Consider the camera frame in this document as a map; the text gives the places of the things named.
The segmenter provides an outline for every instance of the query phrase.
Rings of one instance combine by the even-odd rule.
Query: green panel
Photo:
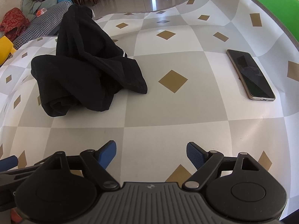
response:
[[[258,0],[268,8],[299,41],[298,0]]]

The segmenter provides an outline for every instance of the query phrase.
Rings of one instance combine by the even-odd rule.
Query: red fabric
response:
[[[14,7],[5,13],[0,25],[0,31],[3,31],[10,41],[14,41],[29,25],[29,20],[25,18],[21,10]]]

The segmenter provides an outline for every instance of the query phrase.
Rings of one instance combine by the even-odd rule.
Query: black cloth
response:
[[[108,110],[122,88],[147,93],[147,85],[134,59],[92,20],[92,11],[76,4],[64,14],[56,55],[31,61],[41,105],[52,117],[65,115],[74,105],[93,111]]]

